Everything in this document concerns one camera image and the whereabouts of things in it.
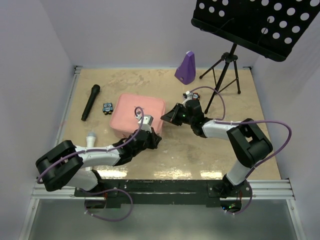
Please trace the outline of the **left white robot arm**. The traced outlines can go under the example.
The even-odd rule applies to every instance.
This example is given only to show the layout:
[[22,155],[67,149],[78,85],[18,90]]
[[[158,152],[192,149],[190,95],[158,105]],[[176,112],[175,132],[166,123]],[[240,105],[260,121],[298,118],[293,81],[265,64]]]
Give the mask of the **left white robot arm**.
[[129,138],[101,148],[76,146],[71,140],[64,140],[36,161],[37,183],[43,184],[48,192],[69,186],[99,196],[104,190],[101,177],[86,168],[125,165],[142,151],[157,149],[161,140],[153,128],[137,129]]

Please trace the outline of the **pink medicine kit case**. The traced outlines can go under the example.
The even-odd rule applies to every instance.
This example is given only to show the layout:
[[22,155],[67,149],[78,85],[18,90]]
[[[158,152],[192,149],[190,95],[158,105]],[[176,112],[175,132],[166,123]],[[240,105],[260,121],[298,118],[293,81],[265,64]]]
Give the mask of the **pink medicine kit case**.
[[163,130],[161,116],[165,114],[165,110],[166,103],[163,99],[123,93],[118,98],[109,125],[117,138],[128,137],[139,127],[136,114],[143,112],[145,116],[153,117],[151,126],[156,134],[161,135]]

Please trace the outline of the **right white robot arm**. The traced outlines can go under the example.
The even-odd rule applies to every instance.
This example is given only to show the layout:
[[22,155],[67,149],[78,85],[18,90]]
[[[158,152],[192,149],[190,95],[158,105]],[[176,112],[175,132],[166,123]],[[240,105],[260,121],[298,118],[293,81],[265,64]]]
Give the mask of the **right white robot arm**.
[[267,157],[273,146],[259,126],[251,118],[236,123],[219,122],[208,118],[202,111],[198,100],[177,103],[161,120],[176,126],[190,125],[193,133],[202,138],[228,140],[236,156],[236,162],[223,177],[223,192],[230,197],[240,190],[247,174],[256,163]]

